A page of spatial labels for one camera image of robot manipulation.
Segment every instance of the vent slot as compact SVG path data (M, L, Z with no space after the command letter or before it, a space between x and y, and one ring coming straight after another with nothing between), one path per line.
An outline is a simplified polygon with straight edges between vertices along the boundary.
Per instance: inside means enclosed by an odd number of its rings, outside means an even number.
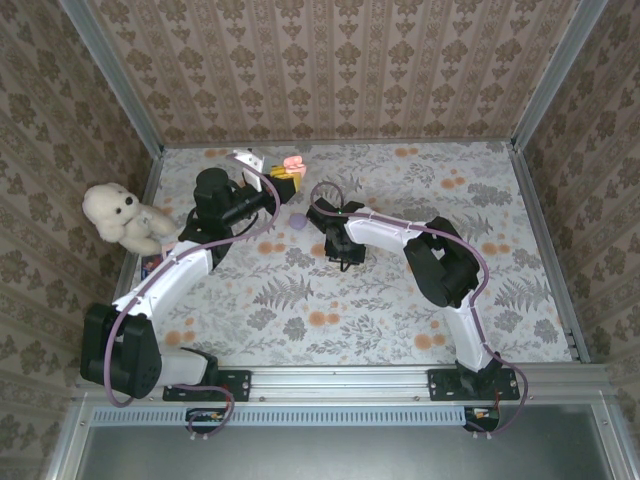
M185 426L186 407L97 407L91 426ZM230 426L464 425L464 407L236 407ZM194 425L209 425L194 422Z

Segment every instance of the purple ball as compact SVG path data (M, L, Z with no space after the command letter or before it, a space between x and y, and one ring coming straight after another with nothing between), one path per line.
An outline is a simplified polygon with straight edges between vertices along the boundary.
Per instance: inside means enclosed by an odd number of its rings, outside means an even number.
M289 226L294 230L302 230L307 224L307 217L302 213L294 213L289 217Z

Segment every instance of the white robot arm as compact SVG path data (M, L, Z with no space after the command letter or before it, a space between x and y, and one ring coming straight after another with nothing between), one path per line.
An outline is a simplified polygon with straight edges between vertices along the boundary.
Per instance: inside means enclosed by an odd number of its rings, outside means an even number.
M233 158L257 172L264 163L251 151L235 151ZM295 171L274 167L270 175L265 175L282 203L295 195L300 184L301 159L292 158L287 160L293 161L291 170ZM158 386L209 385L215 381L216 358L193 349L163 346L161 350L154 320L168 314L196 282L216 268L230 243L214 248L204 246L234 237L231 227L263 208L271 215L275 213L273 192L264 188L251 170L245 168L243 173L246 185L240 187L222 169L202 171L196 179L196 207L170 255L113 305L95 304L89 309L80 361L83 378L104 384L106 374L114 390L133 398L142 398ZM122 323L113 342L111 361L106 365L105 352L117 319Z
M377 218L393 219L378 214L368 207L362 207L356 211L366 215L375 214ZM415 224L426 225L425 222L415 222ZM345 230L354 243L371 245L403 256L407 244L421 235L418 230L402 229L380 220L363 217L350 217L345 224ZM442 311L453 336L457 361L469 370L478 372L491 362L492 357L482 346L478 329L471 315L470 295L471 293L468 293L462 299L460 306L448 305Z

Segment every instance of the metal frame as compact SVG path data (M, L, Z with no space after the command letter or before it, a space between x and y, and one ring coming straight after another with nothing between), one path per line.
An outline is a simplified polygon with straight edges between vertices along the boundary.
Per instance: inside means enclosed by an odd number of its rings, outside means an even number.
M521 148L524 149L531 139L606 5L607 0L585 0L576 8L513 132L513 140Z
M330 140L267 140L262 142L234 142L221 143L181 143L174 145L168 143L167 149L184 148L260 148L260 147L299 147L304 145L396 145L396 144L423 144L423 143L473 143L473 142L510 142L508 137L486 137L482 139L468 137L429 137L429 138L333 138Z
M527 210L529 216L529 222L531 223L531 229L533 235L538 244L538 250L540 251L540 257L542 259L542 265L549 279L549 287L553 292L553 298L558 307L558 314L561 320L565 323L565 326L570 329L573 342L575 343L575 349L577 350L580 361L589 363L591 357L587 350L587 344L584 341L582 330L576 317L576 312L573 309L573 303L569 296L569 290L567 284L564 281L562 269L560 268L560 262L556 256L556 251L553 248L553 242L551 241L551 235L547 228L547 223L544 220L542 213L542 207L536 194L535 186L533 185L533 179L529 173L529 167L524 158L521 148L512 149L509 151L511 157L511 164L513 165L513 171L518 180L520 187L520 193L522 194L522 201Z
M140 101L127 75L121 68L109 42L94 18L88 2L81 0L61 0L62 8L71 19L89 49L89 53L107 79L111 90L126 112L140 139L144 143L152 158L162 153L160 135Z
M522 364L529 380L528 405L590 405L598 426L605 455L616 480L637 479L637 459L630 447L615 390L604 365L580 363ZM383 367L256 367L249 402L244 412L260 412L274 407L317 410L336 407L388 407L406 410L416 407L486 405L487 402L432 402L427 388L427 370L442 365ZM160 400L161 389L136 400L134 407L164 411L171 407L215 407L220 403L167 403ZM96 409L108 406L102 387L90 383L78 386L61 441L54 455L49 480L75 479Z

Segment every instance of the black mounting bracket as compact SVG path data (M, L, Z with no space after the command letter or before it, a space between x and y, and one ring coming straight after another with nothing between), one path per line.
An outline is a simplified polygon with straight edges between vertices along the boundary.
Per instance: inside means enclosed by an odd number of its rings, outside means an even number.
M516 374L510 368L501 368L494 372L491 381L482 385L475 392L470 392L463 385L462 376L455 368L434 368L427 371L429 398L432 402L452 400L495 401L497 395L501 400L519 400L520 390Z
M216 387L226 388L233 395L236 403L249 401L251 394L251 370L219 370L213 383ZM165 387L162 393L165 402L224 402L223 393L213 391L182 390L177 387Z

